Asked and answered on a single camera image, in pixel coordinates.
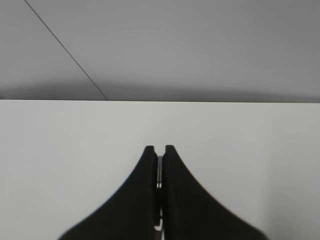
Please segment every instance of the white wall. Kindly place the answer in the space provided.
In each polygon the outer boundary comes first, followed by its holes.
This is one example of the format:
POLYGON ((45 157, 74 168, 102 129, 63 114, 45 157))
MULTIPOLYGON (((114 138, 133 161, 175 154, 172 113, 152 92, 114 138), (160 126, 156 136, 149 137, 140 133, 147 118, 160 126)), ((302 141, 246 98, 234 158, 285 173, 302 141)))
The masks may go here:
POLYGON ((272 240, 320 237, 320 105, 0 101, 0 239, 56 240, 146 145, 272 240))
POLYGON ((23 0, 0 1, 0 99, 104 100, 23 0))
POLYGON ((111 100, 320 101, 318 0, 29 0, 111 100))

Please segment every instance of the black rubber pad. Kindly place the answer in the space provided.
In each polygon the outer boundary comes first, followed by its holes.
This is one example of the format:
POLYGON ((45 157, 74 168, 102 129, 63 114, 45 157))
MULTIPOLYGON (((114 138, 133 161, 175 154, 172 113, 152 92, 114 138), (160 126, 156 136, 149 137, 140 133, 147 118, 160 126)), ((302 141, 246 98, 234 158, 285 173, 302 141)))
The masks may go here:
POLYGON ((216 201, 192 176, 172 145, 165 148, 162 170, 165 240, 267 239, 216 201))
POLYGON ((147 146, 118 191, 90 216, 68 230, 60 240, 154 239, 154 225, 159 222, 157 167, 154 147, 147 146))

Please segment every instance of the white table surface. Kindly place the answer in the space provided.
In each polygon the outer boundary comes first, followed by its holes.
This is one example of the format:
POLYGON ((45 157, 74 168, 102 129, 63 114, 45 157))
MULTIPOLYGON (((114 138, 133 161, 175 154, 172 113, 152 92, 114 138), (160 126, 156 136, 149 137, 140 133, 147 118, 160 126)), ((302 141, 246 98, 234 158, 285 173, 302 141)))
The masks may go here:
POLYGON ((0 239, 56 240, 147 145, 270 239, 320 238, 320 104, 0 100, 0 239))

